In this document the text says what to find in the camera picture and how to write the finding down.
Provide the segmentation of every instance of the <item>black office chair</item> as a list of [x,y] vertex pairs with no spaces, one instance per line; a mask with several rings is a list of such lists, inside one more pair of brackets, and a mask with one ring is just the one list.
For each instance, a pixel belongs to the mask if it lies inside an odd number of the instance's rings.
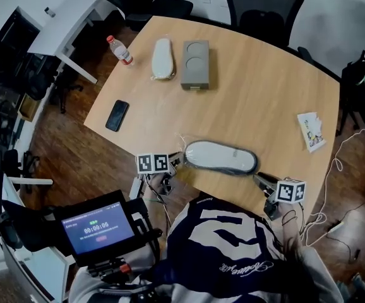
[[141,30],[152,16],[187,18],[193,3],[185,0],[107,0],[124,14],[126,25],[132,30]]
[[278,47],[290,32],[304,0],[227,0],[234,30]]

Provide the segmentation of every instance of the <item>person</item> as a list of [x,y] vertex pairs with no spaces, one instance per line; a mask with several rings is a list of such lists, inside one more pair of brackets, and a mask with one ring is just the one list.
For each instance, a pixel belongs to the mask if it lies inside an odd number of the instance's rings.
[[[143,198],[161,208],[149,187]],[[156,293],[177,303],[343,302],[317,252],[302,246],[292,205],[280,203],[279,210],[282,243],[264,218],[201,193],[172,224],[165,257],[138,282],[155,283]],[[106,286],[81,268],[69,303],[129,302],[99,294]]]

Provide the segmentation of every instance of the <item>monitor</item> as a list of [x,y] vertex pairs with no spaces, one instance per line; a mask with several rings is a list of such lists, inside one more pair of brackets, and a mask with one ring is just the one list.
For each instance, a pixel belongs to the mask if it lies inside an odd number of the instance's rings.
[[120,202],[61,222],[77,255],[111,246],[135,235]]

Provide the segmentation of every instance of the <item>wooden floor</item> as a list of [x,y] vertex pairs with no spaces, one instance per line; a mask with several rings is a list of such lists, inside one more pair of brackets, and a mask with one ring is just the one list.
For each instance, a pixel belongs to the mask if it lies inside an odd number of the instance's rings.
[[[117,25],[115,18],[96,28],[96,32],[87,33],[85,48],[79,51],[90,59],[85,62],[84,68],[99,81],[93,85],[84,78],[78,78],[77,83],[83,85],[84,90],[70,92],[66,114],[61,114],[56,105],[45,108],[35,131],[31,151],[41,157],[37,177],[51,178],[54,185],[44,191],[34,188],[33,194],[24,195],[24,202],[31,208],[71,205],[116,189],[121,189],[124,194],[129,193],[136,172],[133,156],[83,125],[96,96],[117,63],[106,45],[105,37],[108,34],[115,35],[126,45],[136,37],[136,33]],[[336,139],[333,154],[341,141],[353,133],[352,124],[348,122],[343,136]],[[344,169],[339,172],[333,167],[328,177],[324,209],[328,222],[312,228],[309,243],[333,222],[340,220],[347,210],[365,202],[365,131],[345,143],[338,158]],[[192,187],[177,181],[175,183],[176,190],[167,199],[172,218],[198,194]],[[322,191],[314,211],[320,209],[323,198]],[[350,212],[344,221],[345,226],[330,236],[348,243],[352,257],[356,249],[361,250],[355,263],[348,262],[348,249],[340,242],[323,238],[314,247],[334,279],[348,283],[357,272],[365,279],[365,205]]]

